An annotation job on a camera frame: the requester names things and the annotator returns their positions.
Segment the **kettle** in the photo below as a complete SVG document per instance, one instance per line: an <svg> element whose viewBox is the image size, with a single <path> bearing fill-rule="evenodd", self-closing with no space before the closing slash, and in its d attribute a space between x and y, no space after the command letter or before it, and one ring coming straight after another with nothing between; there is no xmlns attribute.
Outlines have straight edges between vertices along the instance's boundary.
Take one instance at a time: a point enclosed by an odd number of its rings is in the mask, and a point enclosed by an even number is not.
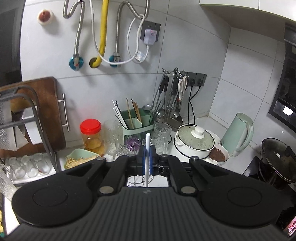
<svg viewBox="0 0 296 241"><path fill-rule="evenodd" d="M230 156L235 157L248 146L253 133L252 119L243 113L237 113L224 134L221 145L228 151Z"/></svg>

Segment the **white cable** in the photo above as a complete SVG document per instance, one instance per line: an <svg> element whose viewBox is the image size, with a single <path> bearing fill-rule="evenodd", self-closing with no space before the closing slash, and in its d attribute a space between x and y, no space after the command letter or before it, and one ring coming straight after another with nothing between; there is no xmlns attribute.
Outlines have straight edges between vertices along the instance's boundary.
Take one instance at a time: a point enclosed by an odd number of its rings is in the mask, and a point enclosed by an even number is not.
<svg viewBox="0 0 296 241"><path fill-rule="evenodd" d="M130 51L129 51L128 39L129 39L129 34L130 34L130 32L131 32L131 27L132 27L132 25L133 25L133 23L134 23L135 20L136 20L136 18L134 18L134 19L132 20L132 22L131 22L131 24L130 24L130 26L129 26L129 28L128 28L128 33L127 33L127 35L126 35L126 49L127 49L127 51L128 51L128 55L129 55L130 58L131 58L132 56L131 56L131 53L130 53ZM148 56L148 52L149 52L149 45L147 45L147 52L146 52L145 58L144 58L142 61L135 61L135 60L133 59L133 62L136 63L136 64L143 63L143 62L145 61L145 59L147 58L147 56Z"/></svg>
<svg viewBox="0 0 296 241"><path fill-rule="evenodd" d="M89 5L90 5L90 9L91 9L91 29L92 29L93 41L94 41L94 45L95 45L96 51L97 51L98 55L100 56L100 58L103 61L105 61L106 63L111 64L111 65L127 64L127 63L131 62L136 57L136 55L138 54L138 51L139 51L139 36L140 36L140 32L141 32L141 27L143 25L143 22L145 21L144 14L140 14L140 16L142 16L142 20L141 20L141 23L140 23L140 25L138 27L138 31L137 31L136 52L135 52L134 56L132 58L130 58L129 60L126 60L126 61L122 61L122 62L110 62L110 61L104 59L104 57L101 55L101 53L98 50L98 47L96 45L96 38L95 38L95 32L94 32L94 9L93 9L93 5L92 5L92 0L89 0Z"/></svg>

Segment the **tiled wall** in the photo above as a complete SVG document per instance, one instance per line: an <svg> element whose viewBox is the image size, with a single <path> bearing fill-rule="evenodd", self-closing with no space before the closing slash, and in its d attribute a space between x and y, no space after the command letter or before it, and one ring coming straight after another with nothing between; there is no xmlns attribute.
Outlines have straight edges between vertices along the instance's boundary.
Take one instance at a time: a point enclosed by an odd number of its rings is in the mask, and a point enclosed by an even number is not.
<svg viewBox="0 0 296 241"><path fill-rule="evenodd" d="M115 19L120 2L109 2L106 59L114 52ZM144 12L145 0L131 2L139 13ZM143 64L130 62L121 68L111 68L103 62L99 68L91 69L88 62L96 56L96 51L92 42L89 2L86 0L79 46L85 62L80 71L75 72L68 63L73 56L80 7L70 19L64 19L63 4L63 0L26 1L21 32L21 67L24 81L46 76L54 76L58 80L59 95L66 94L71 127L70 133L65 131L67 141L80 139L79 124L86 118L97 118L102 122L114 118L112 99L117 99L122 110L126 109L126 97L133 98L139 106L150 103L155 84L161 79L162 67L173 69L177 66L180 70L208 75L205 85L192 101L195 114L207 115L223 69L230 34L227 23L202 9L197 0L151 0L147 20L160 23L161 30L147 60ZM36 19L44 8L51 9L56 19L42 27ZM101 8L102 1L94 0L97 41ZM132 19L132 13L124 7L119 44L123 60L128 58L125 39ZM135 48L139 22L135 22L130 34L131 50ZM140 42L140 50L145 51L143 42ZM181 114L187 116L186 103Z"/></svg>
<svg viewBox="0 0 296 241"><path fill-rule="evenodd" d="M249 31L231 28L225 63L209 116L229 127L236 113L254 121L251 146L260 150L274 137L296 151L296 133L271 116L285 58L285 44Z"/></svg>

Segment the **white cabinet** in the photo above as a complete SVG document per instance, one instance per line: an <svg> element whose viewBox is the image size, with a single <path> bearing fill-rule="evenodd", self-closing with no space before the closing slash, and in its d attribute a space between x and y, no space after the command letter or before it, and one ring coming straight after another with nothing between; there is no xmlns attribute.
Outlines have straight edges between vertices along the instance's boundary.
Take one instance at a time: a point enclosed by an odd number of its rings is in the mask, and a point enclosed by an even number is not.
<svg viewBox="0 0 296 241"><path fill-rule="evenodd" d="M259 10L296 21L295 0L260 0Z"/></svg>
<svg viewBox="0 0 296 241"><path fill-rule="evenodd" d="M228 5L258 9L259 0L200 0L200 5Z"/></svg>

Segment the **ribbed black surface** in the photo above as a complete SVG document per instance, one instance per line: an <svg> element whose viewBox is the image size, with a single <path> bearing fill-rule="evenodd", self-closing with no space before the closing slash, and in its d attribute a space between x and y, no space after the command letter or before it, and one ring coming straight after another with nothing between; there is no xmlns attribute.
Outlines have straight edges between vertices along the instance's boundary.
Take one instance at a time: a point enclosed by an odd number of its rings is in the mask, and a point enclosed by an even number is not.
<svg viewBox="0 0 296 241"><path fill-rule="evenodd" d="M118 195L99 198L94 208L76 222L48 229L21 224L5 240L281 241L289 239L271 225L252 230L223 225L209 217L194 198L177 195L173 188L124 187Z"/></svg>

